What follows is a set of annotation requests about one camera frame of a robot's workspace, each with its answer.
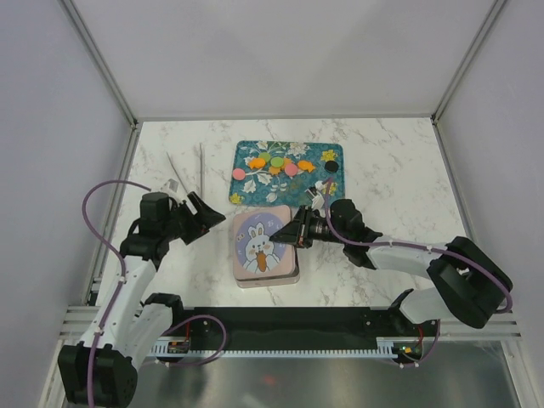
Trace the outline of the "square metal tin lid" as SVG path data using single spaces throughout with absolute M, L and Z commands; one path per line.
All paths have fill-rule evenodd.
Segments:
M 292 216 L 290 207 L 259 208 L 233 218 L 233 275 L 235 262 L 249 272 L 271 272 L 281 260 L 289 264 L 297 256 L 293 246 L 274 243 L 269 238 L 285 226 Z

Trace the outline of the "square cookie tin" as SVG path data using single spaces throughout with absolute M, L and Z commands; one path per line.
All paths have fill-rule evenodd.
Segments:
M 242 289 L 296 284 L 299 281 L 298 259 L 294 256 L 291 263 L 281 260 L 271 272 L 257 269 L 256 273 L 243 269 L 235 262 L 234 277 L 237 286 Z

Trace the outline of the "metal tongs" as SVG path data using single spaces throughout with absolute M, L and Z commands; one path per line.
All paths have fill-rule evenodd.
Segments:
M 175 177 L 184 191 L 195 191 L 201 199 L 206 197 L 206 156 L 203 143 L 193 144 L 188 150 L 169 146 L 167 159 Z

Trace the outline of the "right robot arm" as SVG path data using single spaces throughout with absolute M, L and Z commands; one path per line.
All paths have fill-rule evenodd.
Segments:
M 270 239 L 296 248 L 310 248 L 315 241 L 338 243 L 357 267 L 431 281 L 428 289 L 404 290 L 389 307 L 388 324 L 402 336 L 419 324 L 446 318 L 481 329 L 492 315 L 507 313 L 513 306 L 512 281 L 467 237 L 457 236 L 445 244 L 396 241 L 367 227 L 349 199 L 334 201 L 324 212 L 300 207 Z

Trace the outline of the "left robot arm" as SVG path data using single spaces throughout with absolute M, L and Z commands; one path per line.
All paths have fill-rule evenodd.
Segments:
M 177 202 L 164 192 L 141 197 L 139 217 L 116 255 L 121 270 L 105 302 L 75 345 L 59 352 L 58 367 L 69 402 L 88 407 L 126 407 L 135 394 L 139 369 L 163 335 L 177 335 L 186 316 L 180 296 L 144 292 L 172 241 L 203 237 L 225 216 L 196 193 Z

